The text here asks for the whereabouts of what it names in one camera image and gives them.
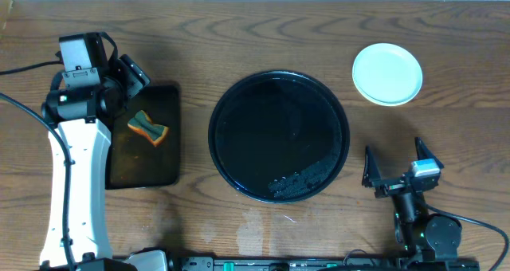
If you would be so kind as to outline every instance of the white plate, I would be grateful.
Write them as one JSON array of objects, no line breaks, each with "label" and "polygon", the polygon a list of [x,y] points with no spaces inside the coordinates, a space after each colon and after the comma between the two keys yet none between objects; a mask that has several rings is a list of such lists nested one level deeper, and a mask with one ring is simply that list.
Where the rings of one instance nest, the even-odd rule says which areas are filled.
[{"label": "white plate", "polygon": [[420,91],[422,68],[407,50],[393,44],[369,45],[352,66],[352,80],[372,103],[385,106],[405,104]]}]

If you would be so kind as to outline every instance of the wood grain surface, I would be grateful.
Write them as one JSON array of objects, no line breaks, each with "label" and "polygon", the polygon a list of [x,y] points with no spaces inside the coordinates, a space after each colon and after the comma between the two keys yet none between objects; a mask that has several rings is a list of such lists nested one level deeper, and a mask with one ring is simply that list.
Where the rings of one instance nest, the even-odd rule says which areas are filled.
[{"label": "wood grain surface", "polygon": [[[427,201],[510,232],[509,2],[19,1],[0,41],[0,70],[52,60],[59,36],[96,30],[107,31],[153,84],[177,81],[182,89],[181,179],[107,191],[115,254],[153,245],[222,257],[395,250],[390,200],[360,185],[363,149],[374,147],[383,172],[397,176],[415,157],[415,136],[446,166]],[[422,90],[402,107],[376,106],[352,83],[356,54],[376,42],[405,47],[422,66]],[[39,110],[59,68],[2,77],[0,91]],[[268,69],[322,81],[350,123],[351,148],[337,179],[295,204],[237,193],[207,145],[225,90]],[[36,269],[49,221],[47,132],[5,102],[0,115],[0,269]],[[464,224],[462,257],[487,269],[502,247],[498,234]]]}]

